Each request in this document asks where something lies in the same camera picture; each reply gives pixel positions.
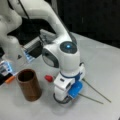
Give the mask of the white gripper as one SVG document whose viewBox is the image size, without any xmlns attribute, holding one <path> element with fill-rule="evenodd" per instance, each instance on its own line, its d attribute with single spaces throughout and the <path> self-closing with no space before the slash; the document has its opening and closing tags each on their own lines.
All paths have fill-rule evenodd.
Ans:
<svg viewBox="0 0 120 120">
<path fill-rule="evenodd" d="M 81 73 L 78 73 L 76 76 L 64 76 L 62 73 L 59 73 L 54 80 L 54 94 L 57 100 L 64 100 L 68 97 L 68 91 L 75 82 L 81 82 Z"/>
</svg>

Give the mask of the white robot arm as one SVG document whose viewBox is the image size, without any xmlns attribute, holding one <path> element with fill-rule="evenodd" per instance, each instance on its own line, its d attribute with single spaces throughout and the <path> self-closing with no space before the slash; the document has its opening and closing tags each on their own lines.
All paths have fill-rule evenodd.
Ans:
<svg viewBox="0 0 120 120">
<path fill-rule="evenodd" d="M 0 0 L 0 18 L 0 45 L 13 68 L 25 63 L 26 58 L 18 39 L 9 33 L 22 24 L 23 18 L 42 19 L 49 24 L 56 38 L 43 42 L 42 57 L 49 66 L 59 68 L 53 96 L 58 101 L 75 99 L 83 88 L 85 67 L 76 39 L 51 5 L 45 0 Z"/>
</svg>

